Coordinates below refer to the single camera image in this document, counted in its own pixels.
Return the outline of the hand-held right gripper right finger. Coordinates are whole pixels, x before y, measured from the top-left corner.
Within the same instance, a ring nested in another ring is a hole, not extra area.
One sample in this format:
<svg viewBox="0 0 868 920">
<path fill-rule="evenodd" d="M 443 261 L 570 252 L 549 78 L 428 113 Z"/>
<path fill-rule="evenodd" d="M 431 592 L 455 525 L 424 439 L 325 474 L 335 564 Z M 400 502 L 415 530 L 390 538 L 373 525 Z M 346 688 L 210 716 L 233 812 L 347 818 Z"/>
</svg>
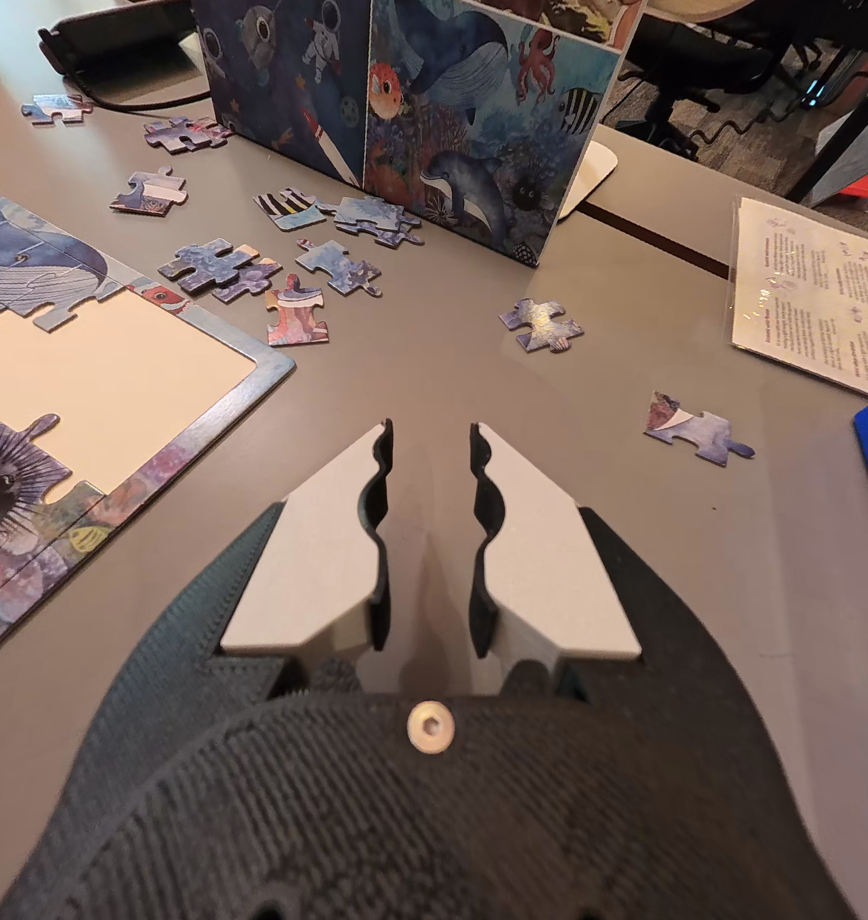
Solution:
<svg viewBox="0 0 868 920">
<path fill-rule="evenodd" d="M 471 640 L 480 660 L 636 661 L 642 649 L 576 500 L 483 422 L 470 431 Z"/>
</svg>

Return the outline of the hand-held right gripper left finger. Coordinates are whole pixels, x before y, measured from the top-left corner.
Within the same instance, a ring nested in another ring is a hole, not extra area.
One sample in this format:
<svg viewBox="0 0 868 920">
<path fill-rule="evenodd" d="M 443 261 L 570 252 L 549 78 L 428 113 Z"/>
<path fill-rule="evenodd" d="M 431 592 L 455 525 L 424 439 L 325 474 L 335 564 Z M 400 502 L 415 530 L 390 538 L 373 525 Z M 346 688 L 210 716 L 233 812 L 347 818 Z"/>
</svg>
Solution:
<svg viewBox="0 0 868 920">
<path fill-rule="evenodd" d="M 226 627 L 235 656 L 381 651 L 392 601 L 387 549 L 393 423 L 383 420 L 290 492 Z"/>
</svg>

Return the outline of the ocean jigsaw puzzle board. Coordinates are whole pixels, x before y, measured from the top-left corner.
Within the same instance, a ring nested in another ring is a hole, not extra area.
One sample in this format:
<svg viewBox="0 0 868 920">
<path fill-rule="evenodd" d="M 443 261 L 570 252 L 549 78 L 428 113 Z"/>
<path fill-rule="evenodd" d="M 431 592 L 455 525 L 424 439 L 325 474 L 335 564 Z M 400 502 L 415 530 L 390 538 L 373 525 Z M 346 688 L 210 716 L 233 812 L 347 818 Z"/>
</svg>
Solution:
<svg viewBox="0 0 868 920">
<path fill-rule="evenodd" d="M 72 470 L 0 549 L 0 644 L 295 367 L 0 195 L 0 421 L 59 415 Z"/>
</svg>

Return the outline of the black sea urchin puzzle piece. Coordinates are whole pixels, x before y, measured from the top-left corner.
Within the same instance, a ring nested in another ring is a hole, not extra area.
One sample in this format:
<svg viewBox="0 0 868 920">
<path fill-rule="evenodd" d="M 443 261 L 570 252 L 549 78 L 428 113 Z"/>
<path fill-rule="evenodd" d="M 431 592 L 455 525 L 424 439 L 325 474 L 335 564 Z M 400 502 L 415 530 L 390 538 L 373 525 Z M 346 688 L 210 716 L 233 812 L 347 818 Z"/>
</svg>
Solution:
<svg viewBox="0 0 868 920">
<path fill-rule="evenodd" d="M 35 438 L 51 431 L 59 415 L 47 413 L 22 431 L 0 421 L 0 549 L 11 539 L 36 535 L 34 519 L 47 493 L 72 476 Z"/>
</svg>

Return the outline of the striped fish puzzle piece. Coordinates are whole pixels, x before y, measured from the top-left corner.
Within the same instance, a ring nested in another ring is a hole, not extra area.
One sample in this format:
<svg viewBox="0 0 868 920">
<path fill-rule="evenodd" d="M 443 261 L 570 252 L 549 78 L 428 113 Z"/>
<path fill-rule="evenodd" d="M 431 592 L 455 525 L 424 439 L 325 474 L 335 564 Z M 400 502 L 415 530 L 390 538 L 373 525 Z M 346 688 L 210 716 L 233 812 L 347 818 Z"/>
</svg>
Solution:
<svg viewBox="0 0 868 920">
<path fill-rule="evenodd" d="M 253 197 L 260 210 L 283 232 L 292 232 L 325 221 L 316 197 L 295 188 Z"/>
</svg>

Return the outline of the purple white tabbed puzzle piece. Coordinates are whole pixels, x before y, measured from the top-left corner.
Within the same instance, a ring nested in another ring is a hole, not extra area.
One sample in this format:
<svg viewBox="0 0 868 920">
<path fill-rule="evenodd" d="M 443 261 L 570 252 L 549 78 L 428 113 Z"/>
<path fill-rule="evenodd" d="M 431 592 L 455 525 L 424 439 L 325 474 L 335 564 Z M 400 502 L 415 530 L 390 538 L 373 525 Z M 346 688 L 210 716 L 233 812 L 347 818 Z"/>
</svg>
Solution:
<svg viewBox="0 0 868 920">
<path fill-rule="evenodd" d="M 731 423 L 716 414 L 704 411 L 696 415 L 681 408 L 681 402 L 659 391 L 651 397 L 645 434 L 659 442 L 672 445 L 681 440 L 695 446 L 695 455 L 725 468 L 730 454 L 753 459 L 755 450 L 731 437 Z"/>
</svg>

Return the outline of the purple blue puzzle piece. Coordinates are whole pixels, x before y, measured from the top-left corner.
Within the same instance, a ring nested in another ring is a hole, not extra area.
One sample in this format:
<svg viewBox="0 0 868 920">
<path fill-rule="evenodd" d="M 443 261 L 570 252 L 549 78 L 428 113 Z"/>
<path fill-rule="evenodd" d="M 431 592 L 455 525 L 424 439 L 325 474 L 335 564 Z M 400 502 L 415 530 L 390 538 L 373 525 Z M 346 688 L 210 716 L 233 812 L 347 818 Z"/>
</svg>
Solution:
<svg viewBox="0 0 868 920">
<path fill-rule="evenodd" d="M 518 301 L 507 313 L 499 315 L 499 319 L 509 330 L 524 328 L 526 319 L 531 316 L 552 316 L 555 320 L 566 315 L 566 309 L 556 301 L 537 302 L 532 298 Z"/>
</svg>

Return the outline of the pile of loose puzzle pieces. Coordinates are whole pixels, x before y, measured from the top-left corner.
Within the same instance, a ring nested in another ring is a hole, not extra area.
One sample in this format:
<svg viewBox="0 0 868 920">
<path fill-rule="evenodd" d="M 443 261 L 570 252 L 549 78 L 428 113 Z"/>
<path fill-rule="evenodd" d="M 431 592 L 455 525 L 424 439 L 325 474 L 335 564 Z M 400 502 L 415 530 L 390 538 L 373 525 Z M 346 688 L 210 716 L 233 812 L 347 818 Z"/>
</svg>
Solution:
<svg viewBox="0 0 868 920">
<path fill-rule="evenodd" d="M 333 218 L 337 230 L 351 236 L 362 233 L 381 246 L 395 249 L 403 243 L 421 246 L 414 233 L 421 221 L 400 205 L 366 196 L 343 198 L 339 204 L 319 201 L 325 219 Z M 329 287 L 343 296 L 357 290 L 379 298 L 382 290 L 375 281 L 381 271 L 366 260 L 354 261 L 348 249 L 335 240 L 315 246 L 305 238 L 297 242 L 301 254 L 296 263 L 308 271 L 327 275 Z M 274 347 L 313 344 L 328 340 L 325 323 L 315 321 L 314 309 L 323 301 L 319 288 L 303 287 L 300 277 L 290 273 L 283 290 L 273 290 L 270 282 L 282 265 L 262 257 L 252 247 L 233 247 L 226 240 L 182 247 L 175 258 L 159 268 L 167 280 L 177 282 L 185 293 L 210 291 L 221 303 L 230 303 L 250 293 L 266 295 L 267 307 L 278 311 L 278 322 L 268 328 L 267 341 Z"/>
</svg>

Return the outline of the printed sheet in clear sleeve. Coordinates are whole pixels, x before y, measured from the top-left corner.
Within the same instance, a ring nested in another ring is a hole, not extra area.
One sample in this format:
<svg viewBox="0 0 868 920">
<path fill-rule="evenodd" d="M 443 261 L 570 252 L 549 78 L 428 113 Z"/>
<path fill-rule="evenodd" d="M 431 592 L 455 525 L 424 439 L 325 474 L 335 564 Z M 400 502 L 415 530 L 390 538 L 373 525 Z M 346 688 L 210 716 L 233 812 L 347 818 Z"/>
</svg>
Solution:
<svg viewBox="0 0 868 920">
<path fill-rule="evenodd" d="M 737 205 L 730 342 L 868 397 L 868 238 Z"/>
</svg>

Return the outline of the white stand base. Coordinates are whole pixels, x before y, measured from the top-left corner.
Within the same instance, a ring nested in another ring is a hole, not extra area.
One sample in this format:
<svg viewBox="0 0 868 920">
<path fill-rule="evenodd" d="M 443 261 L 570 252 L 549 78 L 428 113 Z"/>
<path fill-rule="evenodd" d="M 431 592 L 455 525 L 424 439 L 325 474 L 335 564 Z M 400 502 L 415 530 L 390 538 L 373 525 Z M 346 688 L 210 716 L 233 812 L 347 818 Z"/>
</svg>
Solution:
<svg viewBox="0 0 868 920">
<path fill-rule="evenodd" d="M 607 146 L 590 141 L 578 171 L 572 179 L 557 214 L 564 221 L 577 207 L 610 178 L 619 164 L 618 156 Z"/>
</svg>

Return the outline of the white patch blue puzzle piece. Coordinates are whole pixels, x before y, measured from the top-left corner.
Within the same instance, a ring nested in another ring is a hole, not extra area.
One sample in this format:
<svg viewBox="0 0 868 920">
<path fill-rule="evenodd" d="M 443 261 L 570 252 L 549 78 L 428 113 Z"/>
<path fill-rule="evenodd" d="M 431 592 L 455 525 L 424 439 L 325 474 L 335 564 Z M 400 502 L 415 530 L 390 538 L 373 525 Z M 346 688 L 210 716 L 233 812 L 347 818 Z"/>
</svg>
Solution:
<svg viewBox="0 0 868 920">
<path fill-rule="evenodd" d="M 165 217 L 175 205 L 188 200 L 186 179 L 176 177 L 172 167 L 155 172 L 135 171 L 127 180 L 130 190 L 113 199 L 109 208 L 120 213 Z"/>
</svg>

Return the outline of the illustrated puzzle box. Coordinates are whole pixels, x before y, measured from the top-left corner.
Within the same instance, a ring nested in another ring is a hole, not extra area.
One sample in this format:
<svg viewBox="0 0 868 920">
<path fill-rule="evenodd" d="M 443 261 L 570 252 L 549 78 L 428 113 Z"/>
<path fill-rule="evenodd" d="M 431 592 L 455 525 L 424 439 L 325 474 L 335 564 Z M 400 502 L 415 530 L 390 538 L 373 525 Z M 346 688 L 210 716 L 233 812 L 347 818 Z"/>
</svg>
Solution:
<svg viewBox="0 0 868 920">
<path fill-rule="evenodd" d="M 534 268 L 647 2 L 191 8 L 222 124 Z"/>
</svg>

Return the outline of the purple fan coral puzzle piece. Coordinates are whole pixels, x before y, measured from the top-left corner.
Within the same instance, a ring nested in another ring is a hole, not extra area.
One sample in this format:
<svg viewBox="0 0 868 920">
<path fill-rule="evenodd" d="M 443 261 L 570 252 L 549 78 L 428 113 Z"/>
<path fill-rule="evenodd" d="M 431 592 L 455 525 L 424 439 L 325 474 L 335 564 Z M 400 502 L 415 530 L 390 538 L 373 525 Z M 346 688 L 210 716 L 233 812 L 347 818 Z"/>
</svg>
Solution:
<svg viewBox="0 0 868 920">
<path fill-rule="evenodd" d="M 92 102 L 79 94 L 33 95 L 32 101 L 21 106 L 22 115 L 34 127 L 82 125 L 93 111 Z"/>
</svg>

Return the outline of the black office chair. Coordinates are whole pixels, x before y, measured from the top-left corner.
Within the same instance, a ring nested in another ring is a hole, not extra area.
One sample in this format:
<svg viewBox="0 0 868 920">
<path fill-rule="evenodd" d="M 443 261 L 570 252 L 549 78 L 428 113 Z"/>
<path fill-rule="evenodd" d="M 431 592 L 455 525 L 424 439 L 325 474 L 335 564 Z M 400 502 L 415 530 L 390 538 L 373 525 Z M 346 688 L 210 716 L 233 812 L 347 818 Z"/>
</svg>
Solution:
<svg viewBox="0 0 868 920">
<path fill-rule="evenodd" d="M 688 23 L 691 12 L 679 10 L 677 2 L 667 9 L 668 18 L 645 14 L 627 59 L 658 95 L 642 119 L 618 121 L 616 130 L 695 160 L 698 141 L 712 145 L 726 130 L 742 136 L 755 125 L 786 120 L 804 97 L 800 80 L 823 58 L 795 8 L 796 2 L 758 1 L 739 2 L 727 10 L 723 2 L 716 2 L 715 10 L 699 12 L 695 25 Z M 670 122 L 682 100 L 717 113 L 720 106 L 708 97 L 709 91 L 750 96 L 774 77 L 793 92 L 782 113 L 769 103 L 746 125 L 728 120 L 712 136 L 700 130 L 688 135 Z"/>
</svg>

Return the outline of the black charging hub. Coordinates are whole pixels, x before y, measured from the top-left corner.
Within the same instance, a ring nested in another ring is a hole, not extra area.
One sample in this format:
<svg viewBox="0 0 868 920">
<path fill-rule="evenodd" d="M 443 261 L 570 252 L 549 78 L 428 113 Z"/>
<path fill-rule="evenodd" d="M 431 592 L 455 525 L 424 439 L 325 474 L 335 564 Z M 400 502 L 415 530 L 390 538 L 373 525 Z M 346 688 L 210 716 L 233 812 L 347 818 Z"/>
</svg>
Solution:
<svg viewBox="0 0 868 920">
<path fill-rule="evenodd" d="M 39 48 L 67 77 L 168 60 L 197 29 L 189 1 L 126 2 L 38 29 Z"/>
</svg>

